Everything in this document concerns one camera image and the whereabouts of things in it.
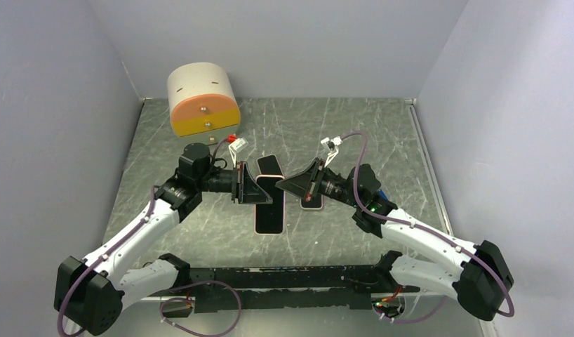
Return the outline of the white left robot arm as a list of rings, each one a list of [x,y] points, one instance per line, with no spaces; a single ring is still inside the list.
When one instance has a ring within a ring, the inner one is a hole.
[[[60,336],[85,331],[98,336],[146,296],[159,291],[180,295],[203,284],[191,276],[189,263],[171,253],[137,270],[132,265],[194,211],[205,192],[227,193],[240,204],[273,202],[246,162],[234,161],[226,169],[216,161],[207,145],[186,145],[173,175],[152,187],[149,203],[124,229],[84,258],[70,256],[60,264],[54,298]]]

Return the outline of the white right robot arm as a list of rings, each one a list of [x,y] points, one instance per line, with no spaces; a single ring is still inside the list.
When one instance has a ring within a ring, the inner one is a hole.
[[[493,243],[458,239],[412,217],[383,197],[381,184],[369,164],[343,177],[319,158],[302,172],[284,178],[276,187],[301,200],[322,195],[354,207],[355,224],[364,232],[391,239],[415,250],[424,260],[388,251],[373,266],[383,291],[414,286],[456,300],[472,316],[491,321],[503,312],[514,279]]]

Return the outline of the cream round drawer box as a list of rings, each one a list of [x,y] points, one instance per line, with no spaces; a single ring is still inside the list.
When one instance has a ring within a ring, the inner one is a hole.
[[[186,64],[173,70],[166,84],[177,137],[210,145],[237,133],[241,113],[223,68],[211,62]]]

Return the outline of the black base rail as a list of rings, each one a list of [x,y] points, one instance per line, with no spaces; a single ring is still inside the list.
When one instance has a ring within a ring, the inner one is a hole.
[[[380,299],[416,293],[399,286],[372,265],[307,267],[198,267],[190,271],[184,290],[161,290],[159,298],[188,297],[197,313],[221,310],[346,307],[369,310]]]

